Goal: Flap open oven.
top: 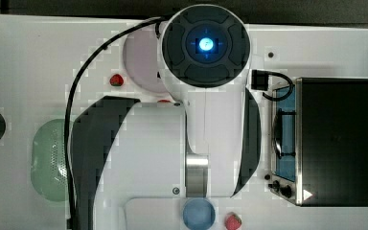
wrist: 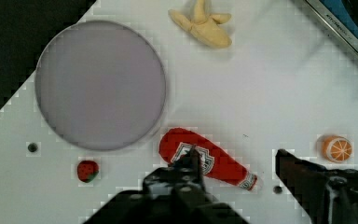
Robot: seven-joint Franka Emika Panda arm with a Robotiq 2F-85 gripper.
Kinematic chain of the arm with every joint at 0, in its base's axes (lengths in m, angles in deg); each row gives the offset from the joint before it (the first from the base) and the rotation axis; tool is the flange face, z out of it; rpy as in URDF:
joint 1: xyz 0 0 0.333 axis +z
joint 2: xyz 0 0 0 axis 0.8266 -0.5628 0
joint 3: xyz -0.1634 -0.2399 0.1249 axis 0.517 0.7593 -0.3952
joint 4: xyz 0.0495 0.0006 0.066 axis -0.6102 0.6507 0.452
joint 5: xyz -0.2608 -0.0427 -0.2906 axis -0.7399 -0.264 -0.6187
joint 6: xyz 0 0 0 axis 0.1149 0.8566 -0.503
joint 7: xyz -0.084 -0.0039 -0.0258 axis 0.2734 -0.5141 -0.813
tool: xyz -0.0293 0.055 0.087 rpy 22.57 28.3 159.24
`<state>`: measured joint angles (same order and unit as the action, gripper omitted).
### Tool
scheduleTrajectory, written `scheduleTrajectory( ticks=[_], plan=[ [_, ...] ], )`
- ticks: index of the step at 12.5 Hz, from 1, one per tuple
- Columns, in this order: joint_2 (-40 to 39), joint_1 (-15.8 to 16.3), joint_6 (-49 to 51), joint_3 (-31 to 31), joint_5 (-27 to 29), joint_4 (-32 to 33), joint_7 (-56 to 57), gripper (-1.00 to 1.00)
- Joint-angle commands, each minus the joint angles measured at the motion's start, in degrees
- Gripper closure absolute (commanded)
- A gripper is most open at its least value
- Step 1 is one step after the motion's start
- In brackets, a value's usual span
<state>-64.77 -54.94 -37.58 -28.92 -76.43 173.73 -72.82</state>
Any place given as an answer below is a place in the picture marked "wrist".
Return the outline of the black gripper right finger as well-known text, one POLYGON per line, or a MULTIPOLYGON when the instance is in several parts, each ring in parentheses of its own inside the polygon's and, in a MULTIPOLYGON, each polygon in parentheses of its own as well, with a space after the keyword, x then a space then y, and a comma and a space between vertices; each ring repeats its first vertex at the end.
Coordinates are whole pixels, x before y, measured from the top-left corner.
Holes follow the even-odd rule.
POLYGON ((358 170, 327 169, 280 149, 275 173, 312 224, 358 224, 358 170))

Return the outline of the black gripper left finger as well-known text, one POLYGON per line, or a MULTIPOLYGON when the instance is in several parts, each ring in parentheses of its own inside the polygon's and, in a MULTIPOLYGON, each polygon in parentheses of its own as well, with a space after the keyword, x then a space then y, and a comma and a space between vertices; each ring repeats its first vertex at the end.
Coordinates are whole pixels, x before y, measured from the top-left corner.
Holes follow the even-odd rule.
POLYGON ((146 224, 213 224, 200 154, 193 145, 179 160, 158 168, 143 181, 146 224))

